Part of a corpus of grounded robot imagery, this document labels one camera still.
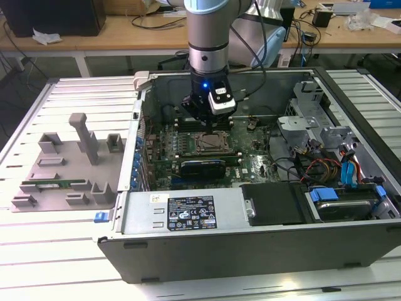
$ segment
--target computer case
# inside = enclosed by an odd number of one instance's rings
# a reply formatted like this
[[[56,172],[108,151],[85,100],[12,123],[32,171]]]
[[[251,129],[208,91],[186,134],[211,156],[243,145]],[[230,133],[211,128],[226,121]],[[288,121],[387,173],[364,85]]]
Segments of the computer case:
[[[97,36],[106,21],[103,0],[0,0],[9,27],[17,37],[42,33]]]

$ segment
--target motherboard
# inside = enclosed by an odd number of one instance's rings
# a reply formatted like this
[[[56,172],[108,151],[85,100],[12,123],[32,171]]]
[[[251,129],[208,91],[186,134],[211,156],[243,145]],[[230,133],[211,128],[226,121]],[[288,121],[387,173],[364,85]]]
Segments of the motherboard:
[[[207,134],[179,132],[173,125],[151,126],[145,136],[144,152],[150,190],[280,181],[266,152],[270,127],[238,120],[231,130]]]

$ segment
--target warning label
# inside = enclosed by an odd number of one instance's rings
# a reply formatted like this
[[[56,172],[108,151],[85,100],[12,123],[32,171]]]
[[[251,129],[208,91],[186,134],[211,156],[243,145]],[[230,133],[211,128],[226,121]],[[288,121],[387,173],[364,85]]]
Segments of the warning label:
[[[167,228],[170,231],[217,228],[212,196],[169,198]]]

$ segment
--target robotic arm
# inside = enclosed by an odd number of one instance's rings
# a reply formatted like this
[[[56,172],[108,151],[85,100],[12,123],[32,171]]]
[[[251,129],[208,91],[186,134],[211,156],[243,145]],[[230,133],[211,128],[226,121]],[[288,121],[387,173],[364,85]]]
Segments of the robotic arm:
[[[264,65],[271,65],[284,40],[279,9],[282,0],[159,0],[187,10],[191,93],[182,106],[208,130],[227,120],[237,108],[228,81],[228,61],[257,65],[254,55],[230,32],[247,41]],[[259,5],[268,44],[264,44]],[[264,49],[268,56],[263,57]]]

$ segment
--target blue clip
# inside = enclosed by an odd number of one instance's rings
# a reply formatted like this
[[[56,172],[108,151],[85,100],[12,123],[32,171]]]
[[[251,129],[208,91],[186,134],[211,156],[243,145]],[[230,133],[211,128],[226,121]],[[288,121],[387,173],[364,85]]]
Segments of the blue clip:
[[[133,162],[133,166],[134,166],[135,168],[139,168],[140,164],[139,164],[138,161],[135,160],[135,161]]]
[[[355,172],[355,166],[349,162],[343,162],[341,165],[341,182],[346,185],[350,185],[352,188],[356,188],[357,185],[352,182],[353,173]]]
[[[348,169],[348,162],[343,162],[341,165],[341,183],[346,183],[346,170]]]
[[[376,186],[376,192],[380,196],[380,199],[383,199],[387,195],[386,190],[380,185]]]
[[[108,223],[108,213],[102,212],[102,211],[97,212],[97,214],[95,215],[95,218],[93,219],[93,222],[95,224]]]
[[[336,201],[338,199],[337,193],[333,188],[315,188],[310,192],[312,201]]]
[[[137,137],[137,146],[141,146],[143,144],[143,139],[141,137]]]
[[[348,169],[346,170],[345,184],[350,185],[352,188],[356,188],[356,184],[352,182],[353,173],[355,171],[355,166],[353,164],[348,164]]]

